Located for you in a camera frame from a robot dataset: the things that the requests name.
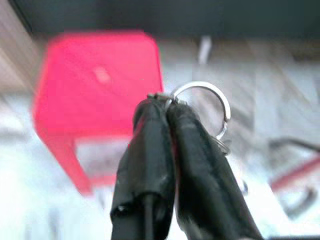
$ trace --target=red plastic stool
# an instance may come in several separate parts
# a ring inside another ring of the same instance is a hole
[[[132,135],[132,117],[148,93],[162,92],[158,48],[142,32],[65,34],[48,46],[34,103],[39,137],[80,193],[113,184],[89,179],[75,140]]]

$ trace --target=floor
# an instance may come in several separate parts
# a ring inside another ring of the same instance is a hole
[[[289,219],[268,185],[314,156],[292,148],[271,151],[270,140],[290,136],[320,144],[320,61],[297,57],[301,44],[243,40],[214,42],[208,63],[198,64],[196,41],[157,42],[167,93],[196,80],[215,84],[228,98],[232,117],[223,139],[232,152],[228,160],[248,183],[246,201],[263,236],[320,234],[319,197],[304,214]],[[112,187],[97,188],[92,197],[78,194],[34,131],[32,98],[28,93],[0,96],[0,239],[110,239]],[[182,98],[215,135],[222,121],[217,100],[198,90]],[[80,147],[82,164],[92,166],[86,158],[97,148],[102,152],[95,161],[119,159],[125,143],[104,146]],[[306,181],[320,186],[319,178]],[[183,238],[173,221],[168,239]]]

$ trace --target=metal ring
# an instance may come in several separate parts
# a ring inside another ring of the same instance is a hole
[[[227,131],[228,122],[229,122],[229,120],[231,118],[231,109],[230,109],[230,105],[229,105],[229,102],[228,102],[226,96],[215,85],[213,85],[213,84],[211,84],[209,82],[206,82],[206,81],[191,81],[191,82],[188,82],[187,84],[178,87],[177,89],[175,89],[170,94],[170,98],[167,100],[167,102],[165,104],[166,109],[168,109],[170,104],[177,99],[179,94],[181,94],[185,90],[191,89],[191,88],[207,89],[210,92],[212,92],[214,95],[216,95],[217,98],[220,100],[220,102],[222,104],[222,108],[223,108],[223,113],[224,113],[223,126],[222,126],[222,128],[220,130],[220,133],[215,137],[216,139],[220,140],[224,136],[226,131]]]

